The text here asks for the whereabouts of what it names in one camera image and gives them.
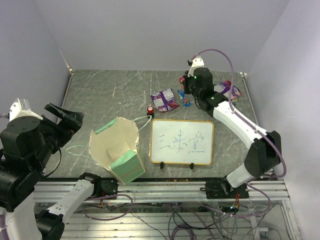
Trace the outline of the blue small snack packet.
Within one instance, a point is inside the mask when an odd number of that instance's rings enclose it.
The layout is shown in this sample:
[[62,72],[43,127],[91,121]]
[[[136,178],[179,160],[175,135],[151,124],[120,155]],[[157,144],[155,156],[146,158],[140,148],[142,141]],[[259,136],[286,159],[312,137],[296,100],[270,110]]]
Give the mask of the blue small snack packet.
[[179,89],[177,91],[182,103],[183,103],[183,106],[184,107],[189,107],[191,105],[190,101],[189,101],[189,98],[188,96],[185,94],[184,90],[183,89]]

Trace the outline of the red snack packet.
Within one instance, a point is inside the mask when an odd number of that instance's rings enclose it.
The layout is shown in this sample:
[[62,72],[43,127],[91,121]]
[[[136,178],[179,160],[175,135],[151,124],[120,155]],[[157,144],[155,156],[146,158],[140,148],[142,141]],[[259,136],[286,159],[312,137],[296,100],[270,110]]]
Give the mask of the red snack packet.
[[182,89],[185,89],[185,85],[186,85],[186,80],[185,80],[185,77],[182,76],[179,78],[179,84],[181,86]]

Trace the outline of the purple snack packet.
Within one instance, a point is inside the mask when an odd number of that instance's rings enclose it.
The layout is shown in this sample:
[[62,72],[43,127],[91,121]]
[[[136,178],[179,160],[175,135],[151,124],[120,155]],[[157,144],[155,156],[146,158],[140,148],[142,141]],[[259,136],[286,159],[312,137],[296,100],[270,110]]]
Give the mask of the purple snack packet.
[[234,85],[231,88],[231,85],[232,83],[229,80],[224,80],[216,84],[213,89],[215,92],[223,94],[226,98],[228,98],[231,93],[231,101],[237,102],[243,94],[238,87]]
[[171,88],[154,93],[150,97],[155,108],[160,113],[170,112],[180,106],[179,104],[177,104],[173,90]]

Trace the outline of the green printed paper bag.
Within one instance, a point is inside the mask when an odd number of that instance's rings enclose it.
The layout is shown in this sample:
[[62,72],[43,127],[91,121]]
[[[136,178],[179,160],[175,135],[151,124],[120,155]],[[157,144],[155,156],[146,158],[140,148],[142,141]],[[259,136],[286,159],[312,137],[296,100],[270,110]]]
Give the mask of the green printed paper bag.
[[103,167],[118,182],[127,185],[146,173],[140,157],[140,131],[136,121],[145,120],[146,127],[151,122],[150,115],[133,120],[117,117],[96,131],[91,131],[88,146],[89,155],[83,157]]

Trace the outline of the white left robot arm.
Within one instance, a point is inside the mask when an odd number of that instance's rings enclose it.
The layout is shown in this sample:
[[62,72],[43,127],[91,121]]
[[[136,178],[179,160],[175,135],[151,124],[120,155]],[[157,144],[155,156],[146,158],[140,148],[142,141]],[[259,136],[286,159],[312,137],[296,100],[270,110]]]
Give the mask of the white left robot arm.
[[59,118],[55,123],[31,110],[29,102],[17,98],[6,115],[9,122],[0,134],[0,237],[3,240],[58,240],[68,218],[87,200],[111,197],[103,192],[98,175],[85,172],[55,205],[34,212],[35,185],[55,153],[83,125],[84,114],[47,104],[45,109]]

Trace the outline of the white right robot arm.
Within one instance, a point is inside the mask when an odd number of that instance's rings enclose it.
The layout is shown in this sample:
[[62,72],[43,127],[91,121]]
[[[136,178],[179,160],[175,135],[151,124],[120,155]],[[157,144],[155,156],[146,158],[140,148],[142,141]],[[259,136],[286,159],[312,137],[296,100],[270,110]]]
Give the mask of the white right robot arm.
[[215,91],[213,75],[200,56],[189,60],[188,65],[190,69],[183,81],[185,94],[192,95],[199,109],[222,122],[248,148],[244,163],[221,180],[221,194],[231,198],[238,187],[262,177],[281,163],[281,137],[276,131],[268,132],[253,123],[227,97]]

